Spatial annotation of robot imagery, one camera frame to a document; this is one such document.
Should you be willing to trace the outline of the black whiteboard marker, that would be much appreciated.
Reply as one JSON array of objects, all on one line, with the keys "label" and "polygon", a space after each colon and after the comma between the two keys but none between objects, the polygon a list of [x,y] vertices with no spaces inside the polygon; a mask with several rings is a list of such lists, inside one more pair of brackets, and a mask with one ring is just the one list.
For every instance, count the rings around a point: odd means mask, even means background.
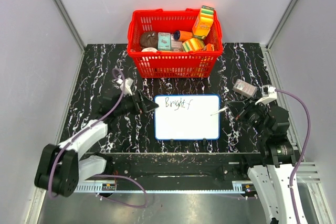
[{"label": "black whiteboard marker", "polygon": [[228,109],[228,107],[223,107],[223,108],[221,108],[221,109],[219,109],[218,111],[216,111],[216,112],[214,112],[214,113],[212,113],[211,115],[216,115],[216,114],[220,114],[220,113],[222,113],[222,112],[224,112],[224,111],[226,111]]}]

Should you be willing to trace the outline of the blue framed whiteboard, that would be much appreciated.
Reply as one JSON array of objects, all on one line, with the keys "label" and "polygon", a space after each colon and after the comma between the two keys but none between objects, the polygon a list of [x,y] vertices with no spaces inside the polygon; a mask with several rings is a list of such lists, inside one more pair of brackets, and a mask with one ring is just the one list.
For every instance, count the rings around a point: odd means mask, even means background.
[{"label": "blue framed whiteboard", "polygon": [[220,97],[217,94],[157,95],[154,136],[158,141],[217,140]]}]

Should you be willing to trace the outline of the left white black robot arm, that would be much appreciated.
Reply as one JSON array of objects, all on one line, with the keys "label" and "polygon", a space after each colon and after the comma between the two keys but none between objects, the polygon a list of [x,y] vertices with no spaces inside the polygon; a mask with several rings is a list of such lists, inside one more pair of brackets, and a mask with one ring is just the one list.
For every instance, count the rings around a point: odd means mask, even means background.
[{"label": "left white black robot arm", "polygon": [[148,114],[159,105],[141,91],[120,94],[100,101],[97,116],[85,127],[58,145],[48,144],[41,153],[34,185],[47,190],[51,196],[69,197],[79,183],[99,176],[109,179],[114,172],[113,159],[94,153],[86,159],[83,155],[99,140],[106,137],[113,123],[127,114]]}]

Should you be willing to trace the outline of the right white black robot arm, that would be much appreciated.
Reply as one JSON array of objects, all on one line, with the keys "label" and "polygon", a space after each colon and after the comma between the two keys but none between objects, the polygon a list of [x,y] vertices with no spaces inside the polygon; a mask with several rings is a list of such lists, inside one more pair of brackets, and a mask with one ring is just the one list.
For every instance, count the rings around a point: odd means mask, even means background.
[{"label": "right white black robot arm", "polygon": [[241,178],[252,181],[266,222],[307,223],[296,178],[299,161],[287,137],[289,112],[253,98],[229,101],[226,106],[237,122],[252,126],[260,137],[261,157],[244,157],[238,171]]}]

